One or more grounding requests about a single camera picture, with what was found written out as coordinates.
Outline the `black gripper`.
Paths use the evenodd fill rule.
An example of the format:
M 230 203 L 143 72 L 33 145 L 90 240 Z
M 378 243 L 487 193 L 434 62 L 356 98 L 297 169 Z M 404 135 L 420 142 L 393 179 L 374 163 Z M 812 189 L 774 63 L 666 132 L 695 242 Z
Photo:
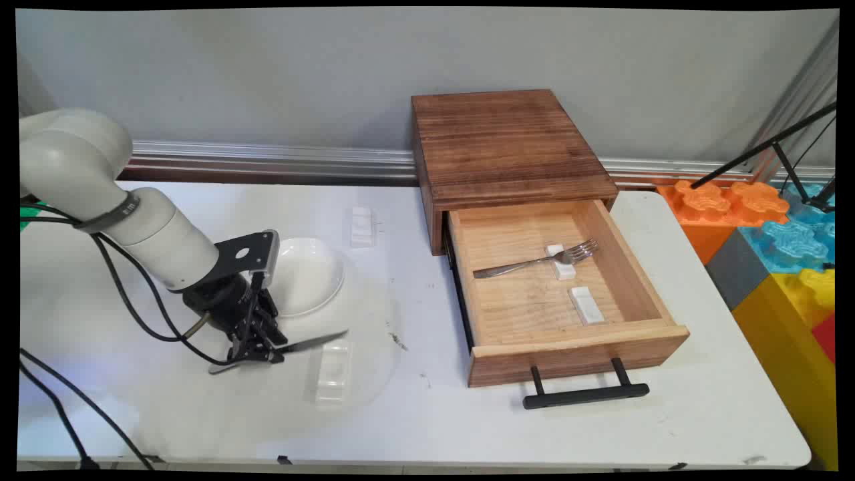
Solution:
M 279 329 L 279 316 L 274 299 L 266 287 L 259 292 L 242 274 L 220 278 L 184 290 L 184 304 L 200 316 L 210 315 L 208 324 L 226 333 L 232 341 L 229 363 L 282 363 L 284 354 L 278 348 L 288 339 Z

